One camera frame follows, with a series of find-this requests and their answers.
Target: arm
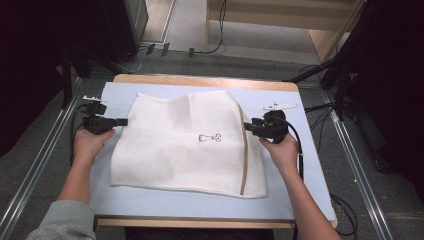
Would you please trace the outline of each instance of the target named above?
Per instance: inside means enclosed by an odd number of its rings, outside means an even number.
[[[90,171],[94,158],[115,130],[94,135],[78,130],[75,136],[74,163],[56,202],[27,239],[95,239],[94,212],[88,206]]]
[[[57,200],[75,200],[90,203],[90,171],[94,158],[99,154],[104,142],[115,134],[109,130],[101,135],[78,130],[75,135],[74,163],[60,191]]]
[[[340,239],[333,226],[315,203],[297,171],[298,145],[290,134],[279,144],[261,138],[274,164],[286,183],[290,202],[299,229],[299,236],[308,239]]]

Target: white garment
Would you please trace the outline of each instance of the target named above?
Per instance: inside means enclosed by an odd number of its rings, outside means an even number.
[[[262,148],[244,121],[225,91],[178,99],[139,93],[112,155],[112,185],[265,197]]]

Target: sleeve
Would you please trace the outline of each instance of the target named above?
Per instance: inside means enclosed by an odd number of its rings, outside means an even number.
[[[60,200],[52,203],[40,226],[27,240],[96,239],[95,216],[90,207],[79,201]]]

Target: person's right hand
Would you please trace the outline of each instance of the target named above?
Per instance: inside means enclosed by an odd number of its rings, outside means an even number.
[[[271,143],[265,138],[260,138],[259,141],[269,151],[275,166],[281,173],[297,171],[298,144],[290,133],[287,133],[279,144]]]
[[[115,129],[111,129],[103,134],[94,135],[86,129],[80,129],[75,134],[74,140],[74,163],[84,162],[91,167],[94,158],[102,150],[106,140],[115,134]]]

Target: black stand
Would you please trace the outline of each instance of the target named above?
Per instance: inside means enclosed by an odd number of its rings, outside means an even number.
[[[78,76],[90,78],[92,69],[87,63],[86,58],[93,59],[100,65],[109,69],[114,74],[121,74],[121,70],[97,56],[94,52],[81,46],[68,44],[63,53],[62,75],[63,75],[63,103],[62,108],[65,108],[72,99],[72,78],[71,78],[71,63],[73,64]]]
[[[341,121],[343,121],[343,97],[350,80],[350,74],[354,71],[354,61],[357,59],[356,56],[360,54],[357,50],[358,45],[361,44],[358,42],[358,39],[363,39],[363,34],[368,34],[366,28],[367,24],[372,20],[374,13],[379,8],[380,2],[382,1],[376,2],[370,0],[366,3],[365,9],[352,33],[340,51],[332,59],[322,63],[320,66],[306,71],[305,73],[295,78],[288,80],[289,82],[299,83],[300,81],[303,81],[323,70],[327,70],[320,84],[323,89],[329,89],[335,84],[337,80],[339,80],[339,85],[335,97],[335,111]]]

